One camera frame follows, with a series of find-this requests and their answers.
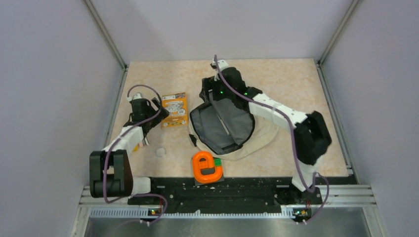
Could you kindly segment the orange book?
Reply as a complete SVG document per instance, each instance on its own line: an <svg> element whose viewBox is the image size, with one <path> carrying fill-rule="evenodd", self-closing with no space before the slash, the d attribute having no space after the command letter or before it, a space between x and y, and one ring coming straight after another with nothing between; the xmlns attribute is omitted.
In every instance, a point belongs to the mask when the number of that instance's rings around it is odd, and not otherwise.
<svg viewBox="0 0 419 237"><path fill-rule="evenodd" d="M164 95L163 107L169 112L169 116L162 121L162 127L184 126L188 124L188 103L185 92Z"/></svg>

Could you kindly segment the cream canvas student bag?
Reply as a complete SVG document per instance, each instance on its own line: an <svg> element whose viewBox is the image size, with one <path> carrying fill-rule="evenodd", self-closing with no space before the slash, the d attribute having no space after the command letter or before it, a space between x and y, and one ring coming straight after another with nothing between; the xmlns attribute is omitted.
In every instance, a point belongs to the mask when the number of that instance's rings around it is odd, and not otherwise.
<svg viewBox="0 0 419 237"><path fill-rule="evenodd" d="M228 99L195 101L189 120L193 145L226 160L239 160L255 153L274 141L279 131L277 125L238 109Z"/></svg>

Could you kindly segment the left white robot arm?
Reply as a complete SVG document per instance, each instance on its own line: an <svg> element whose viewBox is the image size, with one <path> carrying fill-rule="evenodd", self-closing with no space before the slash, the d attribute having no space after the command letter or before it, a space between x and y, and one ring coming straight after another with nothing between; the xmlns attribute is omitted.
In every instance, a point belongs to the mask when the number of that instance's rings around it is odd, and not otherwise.
<svg viewBox="0 0 419 237"><path fill-rule="evenodd" d="M129 156L148 132L169 116L162 100L140 98L130 102L132 112L120 134L100 151L89 156L90 195L94 198L127 197L133 195L134 180Z"/></svg>

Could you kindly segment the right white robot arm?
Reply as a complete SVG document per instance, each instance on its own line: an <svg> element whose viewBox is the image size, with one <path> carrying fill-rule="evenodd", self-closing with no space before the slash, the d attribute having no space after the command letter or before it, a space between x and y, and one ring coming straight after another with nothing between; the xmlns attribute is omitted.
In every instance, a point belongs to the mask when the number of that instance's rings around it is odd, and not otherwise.
<svg viewBox="0 0 419 237"><path fill-rule="evenodd" d="M290 198L304 203L314 191L317 161L332 139L321 113L304 113L245 84L234 67L202 79L202 104L190 114L190 137L202 151L228 160L244 158L273 141L280 128L291 136L296 174Z"/></svg>

